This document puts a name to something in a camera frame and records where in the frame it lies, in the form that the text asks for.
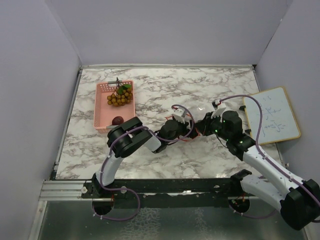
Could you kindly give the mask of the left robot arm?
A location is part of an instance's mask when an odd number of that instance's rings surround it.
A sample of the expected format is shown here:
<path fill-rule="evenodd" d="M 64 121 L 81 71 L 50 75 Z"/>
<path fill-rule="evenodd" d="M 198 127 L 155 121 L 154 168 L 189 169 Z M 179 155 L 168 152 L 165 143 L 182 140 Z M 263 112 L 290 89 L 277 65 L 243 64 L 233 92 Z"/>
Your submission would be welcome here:
<path fill-rule="evenodd" d="M 101 198 L 106 197 L 124 158 L 140 147 L 145 146 L 157 154 L 196 132 L 194 119 L 182 123 L 175 117 L 167 120 L 156 133 L 144 126 L 137 116 L 116 126 L 107 134 L 109 153 L 100 169 L 92 176 L 94 193 Z"/>

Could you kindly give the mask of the clear orange zip bag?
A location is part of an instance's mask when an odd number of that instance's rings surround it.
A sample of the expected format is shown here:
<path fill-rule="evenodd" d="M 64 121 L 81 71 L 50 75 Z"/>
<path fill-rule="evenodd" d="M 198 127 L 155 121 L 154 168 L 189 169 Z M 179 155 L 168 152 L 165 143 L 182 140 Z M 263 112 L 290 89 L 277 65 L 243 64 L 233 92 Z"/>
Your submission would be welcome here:
<path fill-rule="evenodd" d="M 185 121 L 192 120 L 194 122 L 194 125 L 196 122 L 201 120 L 207 120 L 208 118 L 212 118 L 212 113 L 214 111 L 214 107 L 210 104 L 189 104 L 186 107 L 178 104 L 174 104 L 171 106 L 172 113 L 173 113 L 173 107 L 181 107 L 185 109 L 186 115 L 185 115 Z M 170 117 L 167 118 L 168 120 L 173 119 L 172 114 Z"/>

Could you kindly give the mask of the dark red fake fruit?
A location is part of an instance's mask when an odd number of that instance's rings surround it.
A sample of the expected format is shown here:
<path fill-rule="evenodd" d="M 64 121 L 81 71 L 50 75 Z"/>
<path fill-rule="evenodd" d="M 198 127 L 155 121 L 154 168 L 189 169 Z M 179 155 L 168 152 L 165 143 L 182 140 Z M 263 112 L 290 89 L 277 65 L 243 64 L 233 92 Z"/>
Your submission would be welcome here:
<path fill-rule="evenodd" d="M 122 116 L 116 116 L 112 119 L 111 125 L 118 126 L 124 123 L 124 118 Z"/>

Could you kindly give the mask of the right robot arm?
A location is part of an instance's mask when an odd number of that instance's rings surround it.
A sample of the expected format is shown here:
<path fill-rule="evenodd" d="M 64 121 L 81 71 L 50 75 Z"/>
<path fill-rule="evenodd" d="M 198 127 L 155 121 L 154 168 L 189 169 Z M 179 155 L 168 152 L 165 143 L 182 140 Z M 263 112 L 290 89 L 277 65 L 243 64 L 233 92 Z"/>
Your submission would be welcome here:
<path fill-rule="evenodd" d="M 229 189 L 240 196 L 244 192 L 265 201 L 280 212 L 283 220 L 294 230 L 319 222 L 320 186 L 313 179 L 304 180 L 289 172 L 269 157 L 258 143 L 244 133 L 242 120 L 233 110 L 222 116 L 207 113 L 195 124 L 203 136 L 216 135 L 226 142 L 229 152 L 261 173 L 267 181 L 242 171 L 230 182 Z"/>

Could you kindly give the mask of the brown fake grape bunch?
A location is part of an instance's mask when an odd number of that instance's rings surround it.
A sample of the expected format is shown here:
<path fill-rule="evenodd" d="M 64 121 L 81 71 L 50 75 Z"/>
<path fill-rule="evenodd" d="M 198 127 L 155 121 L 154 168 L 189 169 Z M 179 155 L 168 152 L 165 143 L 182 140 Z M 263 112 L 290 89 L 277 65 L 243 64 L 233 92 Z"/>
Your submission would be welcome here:
<path fill-rule="evenodd" d="M 115 90 L 107 96 L 107 104 L 114 107 L 128 105 L 133 100 L 133 84 L 123 83 L 116 78 Z"/>

